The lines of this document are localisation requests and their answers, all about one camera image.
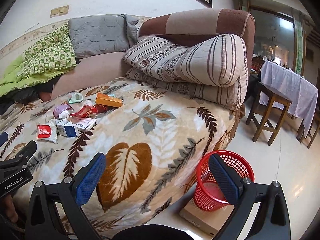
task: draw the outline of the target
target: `tablecloth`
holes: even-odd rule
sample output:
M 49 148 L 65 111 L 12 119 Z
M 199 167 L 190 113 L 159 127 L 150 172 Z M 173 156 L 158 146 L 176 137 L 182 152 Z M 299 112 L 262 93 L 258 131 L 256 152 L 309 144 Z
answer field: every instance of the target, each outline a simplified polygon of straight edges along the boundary
M 292 104 L 288 113 L 303 119 L 304 135 L 306 137 L 315 113 L 318 89 L 292 70 L 270 61 L 266 61 L 261 68 L 261 82 L 274 87 L 291 99 Z M 262 92 L 260 104 L 267 105 L 268 99 Z M 273 107 L 283 109 L 284 105 L 274 102 Z

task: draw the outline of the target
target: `green quilt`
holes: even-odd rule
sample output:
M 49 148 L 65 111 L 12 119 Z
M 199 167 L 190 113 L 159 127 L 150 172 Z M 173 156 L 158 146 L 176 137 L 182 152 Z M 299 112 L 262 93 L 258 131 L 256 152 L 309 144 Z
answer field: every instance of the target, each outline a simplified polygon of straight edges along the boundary
M 76 66 L 68 25 L 50 32 L 7 67 L 0 81 L 0 97 L 15 89 L 32 87 Z

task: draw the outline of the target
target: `basket rim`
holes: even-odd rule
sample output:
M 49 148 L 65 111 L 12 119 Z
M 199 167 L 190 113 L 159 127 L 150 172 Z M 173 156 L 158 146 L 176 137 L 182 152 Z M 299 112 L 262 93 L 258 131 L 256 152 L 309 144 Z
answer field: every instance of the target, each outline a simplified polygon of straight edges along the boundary
M 249 173 L 249 177 L 252 180 L 252 182 L 254 182 L 254 173 L 253 170 L 250 166 L 250 164 L 243 158 L 241 157 L 239 154 L 235 153 L 235 152 L 231 152 L 231 151 L 227 151 L 227 150 L 217 150 L 217 151 L 212 151 L 207 153 L 198 163 L 197 168 L 196 168 L 196 177 L 197 177 L 197 182 L 201 181 L 200 175 L 201 175 L 201 167 L 203 165 L 203 163 L 205 161 L 209 160 L 209 157 L 214 154 L 214 153 L 218 153 L 219 155 L 229 155 L 231 157 L 236 158 L 237 160 L 241 161 L 243 163 L 243 165 L 247 168 L 248 173 Z M 219 202 L 219 203 L 223 203 L 223 204 L 229 204 L 227 201 L 224 200 L 220 200 L 216 197 L 214 197 L 213 195 L 211 195 L 209 193 L 209 191 L 207 191 L 207 189 L 204 187 L 203 183 L 197 183 L 197 185 L 199 185 L 199 187 L 201 188 L 201 190 L 208 195 L 210 198 L 212 198 L 213 200 Z

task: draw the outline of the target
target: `red basket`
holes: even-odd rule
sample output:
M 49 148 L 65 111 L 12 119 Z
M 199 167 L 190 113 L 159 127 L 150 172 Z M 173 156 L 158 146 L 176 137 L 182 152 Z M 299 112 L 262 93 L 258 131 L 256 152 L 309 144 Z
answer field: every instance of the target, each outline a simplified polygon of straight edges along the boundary
M 209 157 L 218 153 L 222 160 L 231 168 L 234 168 L 241 178 L 249 177 L 254 182 L 254 174 L 249 163 L 239 156 L 238 154 L 230 151 L 213 151 L 206 154 L 199 162 L 196 174 L 197 174 L 197 186 L 193 196 L 195 204 L 204 211 L 213 211 L 229 205 L 225 197 L 222 195 L 221 199 L 214 197 L 207 190 L 208 184 L 217 187 L 217 181 L 214 179 L 212 173 L 209 170 Z

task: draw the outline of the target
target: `gray pillow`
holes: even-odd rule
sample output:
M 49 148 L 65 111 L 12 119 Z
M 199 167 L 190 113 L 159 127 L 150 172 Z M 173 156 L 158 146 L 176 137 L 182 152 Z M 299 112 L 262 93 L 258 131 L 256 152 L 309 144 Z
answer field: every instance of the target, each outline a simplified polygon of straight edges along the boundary
M 138 21 L 127 14 L 69 20 L 69 35 L 76 57 L 126 51 L 137 42 L 135 25 Z

